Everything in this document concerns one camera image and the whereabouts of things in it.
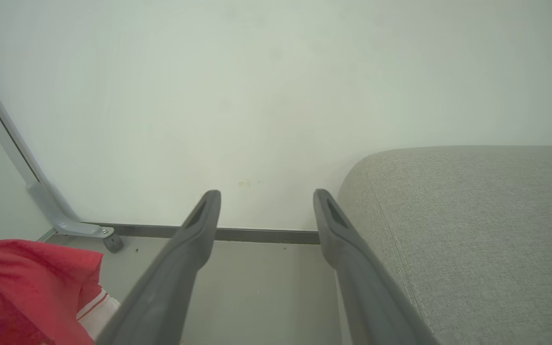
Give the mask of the grey fabric sofa seat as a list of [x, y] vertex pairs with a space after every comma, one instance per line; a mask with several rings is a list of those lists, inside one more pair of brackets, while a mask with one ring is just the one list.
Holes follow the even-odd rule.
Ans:
[[337, 203], [441, 344], [552, 344], [552, 146], [357, 163]]

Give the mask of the grey baseboard strip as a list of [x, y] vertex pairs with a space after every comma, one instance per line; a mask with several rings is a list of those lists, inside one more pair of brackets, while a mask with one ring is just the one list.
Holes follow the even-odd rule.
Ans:
[[[129, 224], [98, 224], [101, 227], [113, 228], [119, 236], [170, 238], [181, 228], [180, 226], [152, 226]], [[317, 231], [307, 230], [260, 230], [260, 229], [217, 229], [217, 241], [251, 242], [261, 244], [304, 244], [319, 245]]]

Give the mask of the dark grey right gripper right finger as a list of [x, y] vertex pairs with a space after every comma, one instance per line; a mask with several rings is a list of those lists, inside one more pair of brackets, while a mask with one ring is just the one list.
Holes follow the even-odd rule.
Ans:
[[313, 207], [322, 253], [336, 272], [353, 345], [438, 345], [335, 198], [317, 189]]

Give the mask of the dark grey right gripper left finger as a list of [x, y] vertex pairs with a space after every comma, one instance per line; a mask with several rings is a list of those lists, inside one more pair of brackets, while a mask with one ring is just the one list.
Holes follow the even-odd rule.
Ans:
[[208, 262], [221, 193], [206, 192], [165, 244], [95, 345], [179, 345], [198, 271]]

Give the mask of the dark grey caster wheel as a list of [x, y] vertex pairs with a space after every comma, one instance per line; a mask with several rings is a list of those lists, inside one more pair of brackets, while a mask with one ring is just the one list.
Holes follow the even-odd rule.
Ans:
[[124, 247], [124, 243], [118, 234], [112, 233], [109, 236], [102, 238], [103, 244], [110, 253], [118, 253]]

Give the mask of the red fleece garment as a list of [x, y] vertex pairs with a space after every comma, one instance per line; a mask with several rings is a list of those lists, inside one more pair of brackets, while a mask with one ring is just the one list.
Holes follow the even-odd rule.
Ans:
[[101, 302], [103, 254], [0, 240], [0, 345], [94, 345], [79, 319]]

